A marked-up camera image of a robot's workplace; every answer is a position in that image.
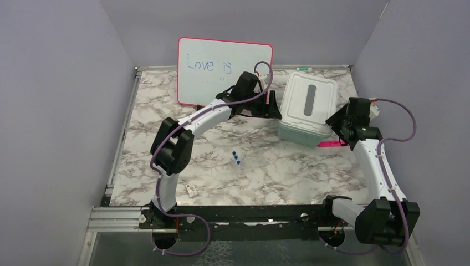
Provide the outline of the white plastic container lid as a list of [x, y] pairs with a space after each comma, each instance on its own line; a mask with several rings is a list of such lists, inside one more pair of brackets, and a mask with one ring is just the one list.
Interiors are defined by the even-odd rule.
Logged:
[[326, 120], [336, 112], [338, 84], [301, 72], [291, 73], [282, 97], [282, 127], [329, 136]]

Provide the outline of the clear plastic test tube rack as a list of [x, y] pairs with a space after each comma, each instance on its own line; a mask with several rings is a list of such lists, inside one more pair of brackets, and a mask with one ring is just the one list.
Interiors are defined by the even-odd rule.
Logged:
[[252, 153], [247, 151], [235, 151], [238, 156], [237, 160], [241, 161], [241, 164], [236, 164], [237, 160], [232, 156], [229, 163], [230, 171], [237, 177], [242, 177], [254, 171], [255, 159]]

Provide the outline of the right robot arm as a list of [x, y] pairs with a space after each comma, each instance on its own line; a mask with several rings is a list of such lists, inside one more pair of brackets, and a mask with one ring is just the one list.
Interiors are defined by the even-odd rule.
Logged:
[[401, 191], [388, 163], [385, 143], [410, 141], [416, 134], [416, 119], [409, 108], [398, 103], [412, 120], [412, 133], [404, 139], [383, 137], [378, 127], [370, 126], [370, 111], [377, 101], [377, 98], [351, 97], [326, 120], [359, 161], [371, 201], [363, 207], [348, 197], [327, 196], [320, 219], [329, 226], [340, 220], [346, 222], [354, 228], [362, 244], [377, 245], [386, 251], [398, 247], [399, 252], [404, 252], [420, 216], [420, 208]]

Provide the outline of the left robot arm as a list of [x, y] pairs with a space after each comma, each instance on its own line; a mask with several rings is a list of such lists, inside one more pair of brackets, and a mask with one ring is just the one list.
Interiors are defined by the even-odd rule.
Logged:
[[195, 139], [216, 125], [249, 112], [251, 117], [281, 119], [271, 91], [273, 73], [243, 72], [235, 85], [216, 95], [196, 113], [174, 120], [166, 118], [151, 146], [150, 167], [157, 172], [157, 185], [152, 204], [157, 208], [153, 220], [160, 227], [172, 225], [179, 174], [190, 162]]

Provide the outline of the pink highlighter marker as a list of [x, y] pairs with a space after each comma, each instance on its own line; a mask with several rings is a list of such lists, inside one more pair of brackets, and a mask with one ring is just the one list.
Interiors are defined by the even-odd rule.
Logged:
[[347, 146], [347, 143], [345, 143], [342, 140], [321, 141], [318, 144], [318, 147], [344, 147], [344, 146]]

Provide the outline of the teal plastic bin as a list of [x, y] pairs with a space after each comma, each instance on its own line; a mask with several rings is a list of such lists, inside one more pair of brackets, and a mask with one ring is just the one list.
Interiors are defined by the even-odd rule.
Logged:
[[295, 144], [317, 147], [322, 141], [325, 141], [331, 136], [331, 133], [323, 134], [316, 131], [309, 131], [291, 126], [278, 120], [277, 136], [285, 141], [293, 142]]

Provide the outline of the pink framed whiteboard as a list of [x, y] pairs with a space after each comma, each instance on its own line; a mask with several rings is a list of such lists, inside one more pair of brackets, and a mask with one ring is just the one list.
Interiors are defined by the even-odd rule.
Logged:
[[178, 40], [177, 102], [207, 105], [234, 85], [244, 72], [253, 72], [259, 61], [269, 64], [270, 44], [237, 40], [181, 37]]

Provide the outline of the small white label card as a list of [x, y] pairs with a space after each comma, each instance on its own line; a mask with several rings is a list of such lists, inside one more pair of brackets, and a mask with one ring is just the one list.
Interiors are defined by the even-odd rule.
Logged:
[[198, 191], [197, 191], [195, 185], [193, 185], [193, 184], [191, 184], [191, 183], [188, 183], [188, 184], [186, 185], [186, 190], [187, 190], [187, 192], [188, 192], [188, 194], [189, 194], [189, 196], [190, 196], [191, 198], [193, 198], [193, 197], [195, 197], [195, 196], [198, 195]]

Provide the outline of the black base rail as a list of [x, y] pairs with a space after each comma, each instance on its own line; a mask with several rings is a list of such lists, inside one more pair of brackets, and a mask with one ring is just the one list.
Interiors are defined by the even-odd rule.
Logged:
[[348, 225], [321, 205], [176, 206], [169, 215], [156, 206], [141, 209], [139, 229], [158, 243], [176, 241], [324, 240], [340, 246]]

